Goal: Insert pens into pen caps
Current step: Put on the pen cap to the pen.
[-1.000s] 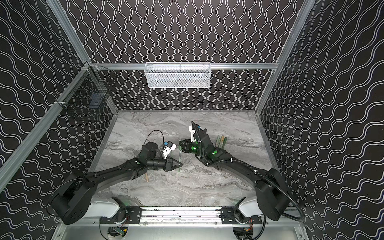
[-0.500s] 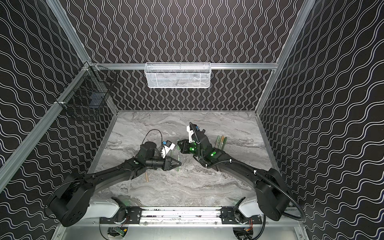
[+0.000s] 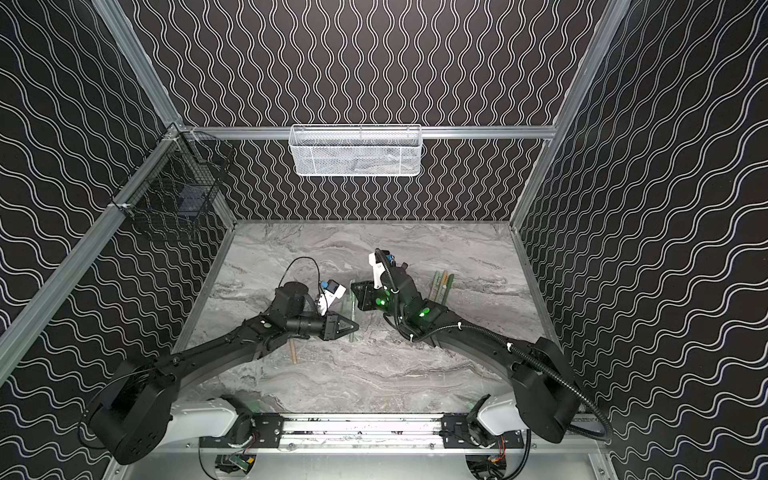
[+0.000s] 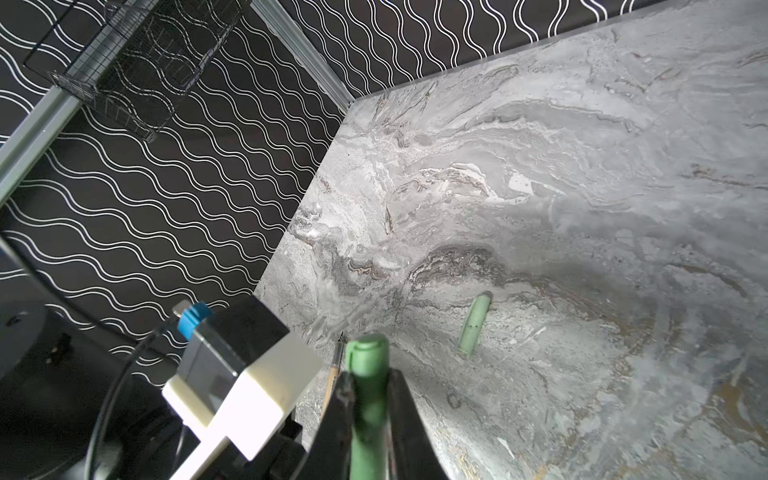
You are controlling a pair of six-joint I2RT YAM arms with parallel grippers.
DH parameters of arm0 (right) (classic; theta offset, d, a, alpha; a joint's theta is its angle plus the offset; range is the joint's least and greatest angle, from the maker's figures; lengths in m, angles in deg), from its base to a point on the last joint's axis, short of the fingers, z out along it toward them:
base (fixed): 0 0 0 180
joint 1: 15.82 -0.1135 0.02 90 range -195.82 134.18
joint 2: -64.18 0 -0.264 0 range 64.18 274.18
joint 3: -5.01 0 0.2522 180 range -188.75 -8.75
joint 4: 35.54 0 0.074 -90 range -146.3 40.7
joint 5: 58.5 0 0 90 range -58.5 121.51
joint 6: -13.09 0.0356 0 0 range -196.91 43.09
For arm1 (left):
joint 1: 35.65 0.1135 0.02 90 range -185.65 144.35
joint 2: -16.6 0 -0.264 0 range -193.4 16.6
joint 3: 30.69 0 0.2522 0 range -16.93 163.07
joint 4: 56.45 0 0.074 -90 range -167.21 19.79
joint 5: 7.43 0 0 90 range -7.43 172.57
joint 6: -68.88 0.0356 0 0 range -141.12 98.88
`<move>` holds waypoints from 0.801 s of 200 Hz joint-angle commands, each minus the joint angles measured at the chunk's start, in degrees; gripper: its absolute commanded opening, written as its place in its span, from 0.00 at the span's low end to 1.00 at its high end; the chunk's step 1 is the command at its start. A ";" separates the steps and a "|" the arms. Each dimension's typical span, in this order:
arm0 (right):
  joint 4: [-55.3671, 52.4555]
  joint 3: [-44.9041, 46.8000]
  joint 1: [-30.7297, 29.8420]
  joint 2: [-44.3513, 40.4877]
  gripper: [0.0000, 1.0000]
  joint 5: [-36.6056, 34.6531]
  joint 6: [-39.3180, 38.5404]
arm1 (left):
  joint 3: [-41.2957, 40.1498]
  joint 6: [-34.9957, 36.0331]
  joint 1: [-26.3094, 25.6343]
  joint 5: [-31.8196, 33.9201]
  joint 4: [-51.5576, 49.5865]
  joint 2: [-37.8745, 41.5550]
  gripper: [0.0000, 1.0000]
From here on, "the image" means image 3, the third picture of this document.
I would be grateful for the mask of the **dark green marker pen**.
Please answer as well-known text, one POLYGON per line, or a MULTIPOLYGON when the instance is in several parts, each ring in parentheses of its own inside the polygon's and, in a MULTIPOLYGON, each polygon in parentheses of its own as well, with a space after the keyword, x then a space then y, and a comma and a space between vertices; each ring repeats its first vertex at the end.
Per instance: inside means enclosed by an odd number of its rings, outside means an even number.
MULTIPOLYGON (((357 323, 356 323, 356 320, 355 320, 355 312, 356 312, 356 298, 355 298, 355 296, 352 294, 352 295, 350 296, 350 299, 349 299, 349 319, 350 319, 350 320, 351 320, 351 321, 352 321, 352 322, 353 322, 355 325, 357 325, 357 323)), ((355 332, 352 332, 352 333, 350 333, 350 335, 348 336, 348 339, 349 339, 349 342, 350 342, 350 343, 354 343, 354 342, 356 341, 356 336, 355 336, 355 334, 356 334, 356 331, 355 331, 355 332)))

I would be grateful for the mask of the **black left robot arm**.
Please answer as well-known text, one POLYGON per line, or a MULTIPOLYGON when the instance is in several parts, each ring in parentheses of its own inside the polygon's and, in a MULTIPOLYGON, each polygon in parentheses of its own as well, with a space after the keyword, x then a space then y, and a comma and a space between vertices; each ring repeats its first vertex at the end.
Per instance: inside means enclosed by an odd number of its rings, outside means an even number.
POLYGON ((188 390, 294 338, 331 341, 357 331, 357 323, 330 310, 345 293, 343 285, 329 280, 314 298, 305 284, 291 281, 275 289, 264 312, 218 338, 155 359, 125 360, 89 402, 82 422, 115 460, 134 463, 179 424, 172 405, 188 390))

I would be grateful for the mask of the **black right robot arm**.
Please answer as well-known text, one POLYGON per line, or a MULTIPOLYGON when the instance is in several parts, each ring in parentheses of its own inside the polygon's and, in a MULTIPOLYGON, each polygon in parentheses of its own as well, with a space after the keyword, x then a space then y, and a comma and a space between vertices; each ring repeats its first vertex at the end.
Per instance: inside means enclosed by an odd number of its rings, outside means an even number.
POLYGON ((359 309, 382 312, 405 340, 460 354, 508 383, 508 392, 482 396, 467 415, 474 444, 520 430, 550 443, 563 440, 580 400, 572 368, 551 340, 508 338, 462 318, 422 296, 405 265, 354 282, 351 291, 359 309))

